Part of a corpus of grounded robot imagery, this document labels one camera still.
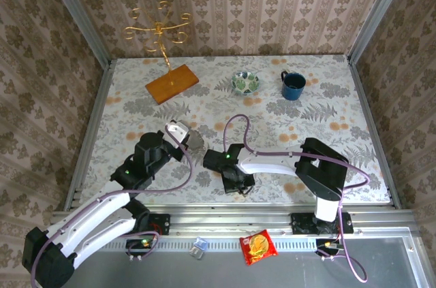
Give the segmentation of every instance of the mug handle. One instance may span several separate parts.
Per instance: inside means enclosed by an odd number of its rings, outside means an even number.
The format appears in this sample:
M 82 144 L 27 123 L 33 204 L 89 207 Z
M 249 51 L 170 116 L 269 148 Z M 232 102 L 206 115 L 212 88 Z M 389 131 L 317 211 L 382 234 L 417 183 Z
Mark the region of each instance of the mug handle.
M 287 71 L 282 71 L 280 76 L 281 76 L 281 81 L 285 80 L 285 76 L 288 75 Z

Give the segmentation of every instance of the metal base plate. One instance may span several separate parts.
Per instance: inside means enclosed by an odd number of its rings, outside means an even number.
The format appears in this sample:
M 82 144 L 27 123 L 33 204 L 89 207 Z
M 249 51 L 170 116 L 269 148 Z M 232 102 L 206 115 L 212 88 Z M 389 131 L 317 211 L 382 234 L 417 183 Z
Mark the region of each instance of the metal base plate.
M 324 229 L 326 231 L 320 231 L 319 225 L 315 224 L 313 222 L 313 213 L 292 213 L 291 214 L 291 226 L 292 226 L 292 233 L 294 235 L 307 235 L 307 234 L 338 234 L 339 233 L 339 221 L 338 218 L 336 218 L 335 222 L 330 225 L 331 229 L 327 229 L 326 226 L 324 226 Z M 352 218 L 347 212 L 342 212 L 342 219 L 343 219 L 343 232 L 344 234 L 353 234 L 353 223 Z

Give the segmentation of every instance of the patterned table surface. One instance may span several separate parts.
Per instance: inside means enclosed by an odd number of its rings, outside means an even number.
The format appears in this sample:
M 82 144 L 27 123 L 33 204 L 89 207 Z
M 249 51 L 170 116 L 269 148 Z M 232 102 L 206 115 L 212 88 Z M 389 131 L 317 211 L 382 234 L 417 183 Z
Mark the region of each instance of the patterned table surface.
M 370 185 L 348 192 L 345 203 L 388 203 L 388 190 L 375 155 L 373 142 L 344 56 L 196 57 L 173 58 L 173 68 L 186 64 L 200 82 L 158 106 L 144 85 L 167 72 L 163 59 L 119 59 L 106 100 L 81 201 L 89 199 L 111 173 L 133 153 L 139 137 L 163 130 L 171 119 L 189 123 L 199 144 L 191 150 L 195 170 L 191 182 L 179 191 L 142 194 L 146 204 L 172 203 L 313 203 L 314 196 L 297 178 L 256 174 L 254 190 L 243 197 L 226 195 L 221 177 L 202 167 L 208 148 L 223 150 L 223 128 L 234 114 L 249 116 L 251 147 L 287 147 L 315 137 L 351 164 L 371 175 Z M 237 95 L 230 79 L 242 69 L 255 72 L 261 81 L 252 96 Z M 297 71 L 307 79 L 298 101 L 281 96 L 280 73 Z M 235 120 L 228 142 L 242 142 L 245 121 Z M 182 183 L 186 161 L 171 160 L 156 175 L 150 189 L 167 189 Z M 347 183 L 362 177 L 349 171 Z

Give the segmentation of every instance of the wooden board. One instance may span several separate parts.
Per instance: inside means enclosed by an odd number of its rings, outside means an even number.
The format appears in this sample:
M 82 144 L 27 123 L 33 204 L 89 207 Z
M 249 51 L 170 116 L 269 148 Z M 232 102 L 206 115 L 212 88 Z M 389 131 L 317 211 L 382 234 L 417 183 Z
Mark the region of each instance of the wooden board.
M 188 68 L 187 65 L 181 65 L 180 67 L 167 73 L 162 77 L 145 85 L 153 99 L 157 104 L 161 104 L 171 97 L 182 93 L 189 87 L 199 82 L 197 76 Z

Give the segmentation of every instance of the red chip bag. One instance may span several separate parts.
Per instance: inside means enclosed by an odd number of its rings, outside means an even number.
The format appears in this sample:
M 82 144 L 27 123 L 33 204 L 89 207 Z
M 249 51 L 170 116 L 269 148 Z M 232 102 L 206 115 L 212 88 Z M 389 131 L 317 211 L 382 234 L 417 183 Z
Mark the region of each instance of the red chip bag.
M 275 249 L 274 243 L 266 230 L 246 238 L 239 238 L 239 241 L 248 266 L 265 257 L 278 255 L 277 249 Z

